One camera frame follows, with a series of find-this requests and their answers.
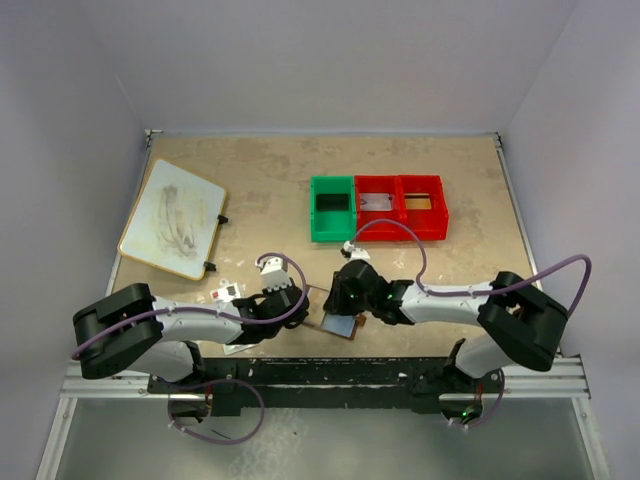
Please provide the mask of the brown leather card holder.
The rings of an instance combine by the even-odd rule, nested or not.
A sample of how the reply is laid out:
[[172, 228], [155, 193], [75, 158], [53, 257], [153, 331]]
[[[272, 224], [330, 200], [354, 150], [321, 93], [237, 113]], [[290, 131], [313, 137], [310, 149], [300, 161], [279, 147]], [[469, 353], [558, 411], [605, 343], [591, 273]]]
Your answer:
[[325, 288], [315, 285], [307, 287], [309, 308], [303, 325], [322, 333], [353, 340], [358, 330], [365, 326], [366, 316], [364, 314], [340, 316], [327, 313], [323, 305], [328, 296], [329, 291]]

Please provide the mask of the white magnetic stripe card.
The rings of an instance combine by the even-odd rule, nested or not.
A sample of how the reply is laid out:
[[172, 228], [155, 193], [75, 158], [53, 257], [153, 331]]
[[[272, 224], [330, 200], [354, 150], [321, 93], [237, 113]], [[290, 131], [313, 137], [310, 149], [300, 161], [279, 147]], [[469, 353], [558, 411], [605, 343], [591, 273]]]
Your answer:
[[359, 207], [364, 212], [389, 212], [393, 210], [394, 196], [389, 193], [360, 193]]

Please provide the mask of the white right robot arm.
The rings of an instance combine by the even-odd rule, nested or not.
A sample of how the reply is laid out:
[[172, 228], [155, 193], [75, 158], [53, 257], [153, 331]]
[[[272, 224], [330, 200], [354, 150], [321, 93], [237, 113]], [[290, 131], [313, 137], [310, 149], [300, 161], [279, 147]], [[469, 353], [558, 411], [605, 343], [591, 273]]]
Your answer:
[[387, 325], [444, 322], [482, 328], [482, 335], [455, 344], [444, 369], [452, 389], [467, 391], [485, 374], [512, 364], [551, 369], [568, 311], [533, 285], [503, 291], [521, 280], [501, 271], [467, 289], [429, 289], [415, 280], [387, 281], [367, 261], [352, 260], [333, 274], [323, 309], [338, 316], [369, 312]]

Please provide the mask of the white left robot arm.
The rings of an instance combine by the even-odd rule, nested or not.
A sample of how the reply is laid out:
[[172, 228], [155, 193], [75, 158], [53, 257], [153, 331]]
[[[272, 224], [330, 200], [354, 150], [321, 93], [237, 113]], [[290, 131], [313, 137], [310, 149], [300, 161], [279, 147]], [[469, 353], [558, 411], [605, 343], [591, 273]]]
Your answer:
[[73, 316], [72, 358], [85, 379], [135, 370], [194, 392], [206, 378], [198, 341], [258, 344], [297, 327], [308, 308], [307, 288], [295, 284], [206, 306], [154, 296], [147, 284], [135, 283]]

